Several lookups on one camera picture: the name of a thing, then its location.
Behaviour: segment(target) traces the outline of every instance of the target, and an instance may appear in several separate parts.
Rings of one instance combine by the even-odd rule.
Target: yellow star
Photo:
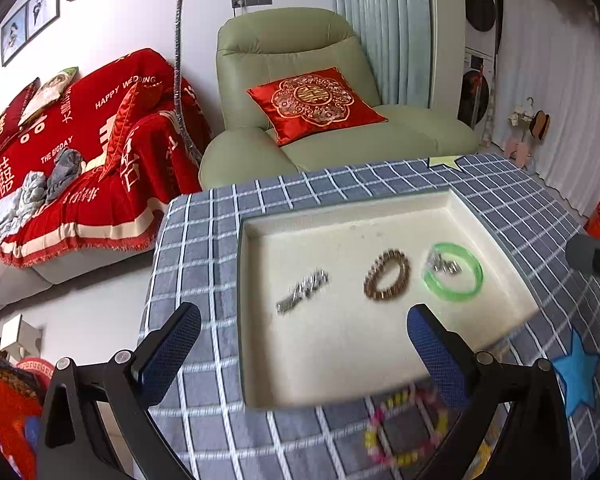
[[[458,160],[463,157],[464,155],[430,156],[429,167],[433,168],[434,166],[446,166],[452,170],[462,171],[464,173],[464,170],[458,166]]]

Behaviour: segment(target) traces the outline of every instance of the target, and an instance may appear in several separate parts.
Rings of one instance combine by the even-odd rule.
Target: red blanket
[[[0,198],[21,186],[29,171],[51,173],[63,147],[86,161],[106,151],[116,115],[135,82],[159,84],[158,102],[119,137],[118,156],[78,177],[0,246],[0,260],[28,267],[83,247],[142,250],[149,247],[168,203],[200,190],[173,113],[173,69],[152,50],[125,56],[74,83],[0,156]],[[187,130],[201,152],[209,129],[183,80]]]

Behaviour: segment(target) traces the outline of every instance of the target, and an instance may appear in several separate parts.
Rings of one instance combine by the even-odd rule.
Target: light blue curtain
[[[429,106],[429,0],[335,0],[360,36],[384,104]]]

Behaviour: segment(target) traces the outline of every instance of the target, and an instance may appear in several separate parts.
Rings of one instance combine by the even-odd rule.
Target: gold double happiness symbol
[[[302,85],[295,94],[299,101],[312,105],[326,104],[331,100],[331,94],[319,85]]]

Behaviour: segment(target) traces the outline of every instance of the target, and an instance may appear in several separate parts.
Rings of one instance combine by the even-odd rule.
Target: washing machine door
[[[496,23],[496,4],[493,0],[464,0],[466,20],[480,32],[488,32]]]
[[[471,127],[471,119],[474,115],[475,95],[477,93],[478,70],[469,70],[462,77],[462,90],[460,91],[460,106],[458,107],[458,120]],[[478,115],[475,118],[475,124],[478,124],[489,107],[489,84],[482,76],[482,87],[480,88],[480,101],[478,102]]]

